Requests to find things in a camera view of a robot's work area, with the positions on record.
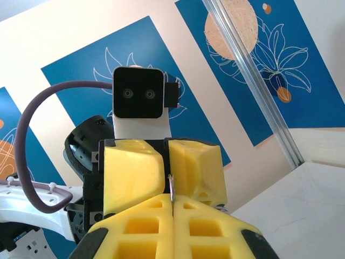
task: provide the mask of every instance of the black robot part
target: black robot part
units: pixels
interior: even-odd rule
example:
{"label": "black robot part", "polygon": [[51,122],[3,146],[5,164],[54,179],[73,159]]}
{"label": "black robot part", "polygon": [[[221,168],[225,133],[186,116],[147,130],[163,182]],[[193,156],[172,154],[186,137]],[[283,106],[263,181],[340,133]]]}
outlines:
{"label": "black robot part", "polygon": [[113,137],[113,126],[100,115],[87,119],[67,137],[66,161],[82,180],[87,172],[92,171],[92,152],[98,151],[99,141]]}

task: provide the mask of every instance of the white cable clip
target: white cable clip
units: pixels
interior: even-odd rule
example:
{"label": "white cable clip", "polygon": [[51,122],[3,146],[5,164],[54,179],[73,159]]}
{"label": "white cable clip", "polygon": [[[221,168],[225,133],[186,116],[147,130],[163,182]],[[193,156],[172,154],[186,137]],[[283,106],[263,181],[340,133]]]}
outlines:
{"label": "white cable clip", "polygon": [[53,193],[53,189],[56,187],[56,183],[54,182],[51,182],[49,183],[49,194],[52,194]]}
{"label": "white cable clip", "polygon": [[7,187],[11,187],[11,182],[13,182],[15,178],[13,176],[7,177]]}

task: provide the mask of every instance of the yellow foam pad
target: yellow foam pad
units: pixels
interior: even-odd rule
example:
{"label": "yellow foam pad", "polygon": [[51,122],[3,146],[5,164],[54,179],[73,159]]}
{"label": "yellow foam pad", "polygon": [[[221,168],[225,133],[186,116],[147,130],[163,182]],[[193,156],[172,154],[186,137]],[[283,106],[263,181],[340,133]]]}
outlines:
{"label": "yellow foam pad", "polygon": [[190,140],[170,140],[169,156],[176,194],[210,206],[227,203],[219,146]]}
{"label": "yellow foam pad", "polygon": [[161,194],[96,223],[89,233],[107,228],[94,259],[173,259],[173,210]]}
{"label": "yellow foam pad", "polygon": [[255,259],[241,234],[243,229],[261,234],[248,223],[189,197],[177,195],[174,204],[174,258]]}
{"label": "yellow foam pad", "polygon": [[144,140],[116,140],[104,150],[103,213],[119,213],[164,191],[163,158]]}

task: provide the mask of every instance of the poster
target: poster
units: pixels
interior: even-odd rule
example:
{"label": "poster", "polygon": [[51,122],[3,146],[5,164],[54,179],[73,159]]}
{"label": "poster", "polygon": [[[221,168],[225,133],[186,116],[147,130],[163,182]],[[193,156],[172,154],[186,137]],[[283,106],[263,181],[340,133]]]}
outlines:
{"label": "poster", "polygon": [[[269,130],[233,53],[202,1],[176,5],[255,145]],[[294,1],[224,0],[224,6],[288,127],[345,127],[344,102]]]}
{"label": "poster", "polygon": [[[150,17],[43,67],[42,72],[50,85],[70,80],[111,83],[113,70],[121,65],[158,68],[164,71],[166,81],[179,81],[180,107],[169,113],[172,136],[201,139],[222,146]],[[108,118],[112,115],[109,90],[79,88],[59,92],[57,96],[75,125],[97,114]],[[230,158],[224,148],[222,156],[224,166],[228,165]]]}
{"label": "poster", "polygon": [[[5,87],[0,88],[0,179],[16,173],[14,157],[14,140],[21,116],[20,111]],[[49,160],[42,146],[31,130],[26,138],[26,159],[31,178],[38,182],[55,182],[65,185],[54,165]],[[47,242],[57,258],[67,258],[75,247],[74,242],[67,241],[60,234],[44,229]]]}

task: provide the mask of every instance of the camera lens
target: camera lens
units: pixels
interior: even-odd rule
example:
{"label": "camera lens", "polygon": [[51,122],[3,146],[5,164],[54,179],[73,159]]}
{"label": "camera lens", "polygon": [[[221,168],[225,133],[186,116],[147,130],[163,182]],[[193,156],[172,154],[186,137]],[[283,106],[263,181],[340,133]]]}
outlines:
{"label": "camera lens", "polygon": [[129,99],[129,98],[132,98],[133,96],[133,91],[131,89],[125,89],[123,91],[123,97]]}
{"label": "camera lens", "polygon": [[155,92],[152,90],[147,90],[145,93],[145,96],[147,99],[153,99],[155,98],[155,95],[156,95]]}

